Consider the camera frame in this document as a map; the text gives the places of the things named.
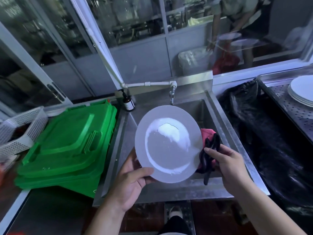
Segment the metal tray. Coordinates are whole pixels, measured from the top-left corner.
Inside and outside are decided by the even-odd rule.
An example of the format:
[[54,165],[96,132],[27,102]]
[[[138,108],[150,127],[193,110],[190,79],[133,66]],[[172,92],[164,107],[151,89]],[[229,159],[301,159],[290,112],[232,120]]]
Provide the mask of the metal tray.
[[313,66],[260,75],[257,82],[313,144],[313,107],[297,102],[287,92],[291,81],[302,75],[313,75]]

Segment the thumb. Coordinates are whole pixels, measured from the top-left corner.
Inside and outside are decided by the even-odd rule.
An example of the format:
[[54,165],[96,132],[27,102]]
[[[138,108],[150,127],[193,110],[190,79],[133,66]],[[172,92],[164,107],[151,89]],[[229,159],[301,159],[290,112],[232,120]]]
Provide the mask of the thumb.
[[213,157],[214,159],[216,159],[217,161],[219,161],[220,163],[222,162],[226,162],[228,156],[225,154],[221,154],[213,149],[210,148],[204,148],[204,151],[206,152],[206,154],[208,154],[209,156]]
[[145,176],[150,176],[154,172],[154,168],[152,167],[142,167],[137,170],[131,171],[128,173],[129,179],[131,183],[134,183],[140,178]]

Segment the shoe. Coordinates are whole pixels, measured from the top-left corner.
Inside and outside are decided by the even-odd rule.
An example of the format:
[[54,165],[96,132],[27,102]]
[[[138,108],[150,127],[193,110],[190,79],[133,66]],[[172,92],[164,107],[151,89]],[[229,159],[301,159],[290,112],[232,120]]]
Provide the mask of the shoe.
[[182,209],[180,206],[174,206],[170,209],[170,213],[168,214],[168,219],[171,219],[173,216],[179,216],[182,218]]

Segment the stainless steel sink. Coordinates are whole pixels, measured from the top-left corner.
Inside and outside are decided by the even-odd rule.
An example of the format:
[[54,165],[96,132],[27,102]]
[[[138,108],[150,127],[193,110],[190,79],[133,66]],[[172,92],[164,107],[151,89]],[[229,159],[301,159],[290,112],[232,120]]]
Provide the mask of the stainless steel sink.
[[[96,191],[94,206],[101,204],[102,198],[107,194],[119,169],[135,145],[135,133],[143,116],[151,109],[161,105],[169,105],[169,100],[159,100],[149,103],[151,99],[144,100],[131,112],[121,111],[113,135],[113,144],[110,146],[111,158],[107,161],[107,173],[103,175]],[[245,152],[235,131],[231,127],[220,104],[211,91],[193,94],[188,97],[183,94],[175,98],[175,106],[187,111],[198,123],[200,128],[210,128],[217,132],[224,145],[240,152],[245,160],[248,172],[254,182],[269,194],[249,156]],[[207,186],[203,184],[203,175],[193,174],[190,178],[180,183],[166,184],[155,182],[143,188],[137,203],[157,201],[178,201],[193,199],[221,199],[232,198],[223,186],[221,174],[213,172]]]

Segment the white basket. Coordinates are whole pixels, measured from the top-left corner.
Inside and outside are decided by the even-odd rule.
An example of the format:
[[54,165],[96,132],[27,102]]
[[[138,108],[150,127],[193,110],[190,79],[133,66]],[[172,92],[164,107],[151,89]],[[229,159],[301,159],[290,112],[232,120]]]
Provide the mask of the white basket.
[[[0,158],[18,154],[30,149],[48,122],[44,107],[26,111],[22,114],[7,119],[0,125]],[[31,123],[26,132],[18,139],[8,142],[15,129]]]

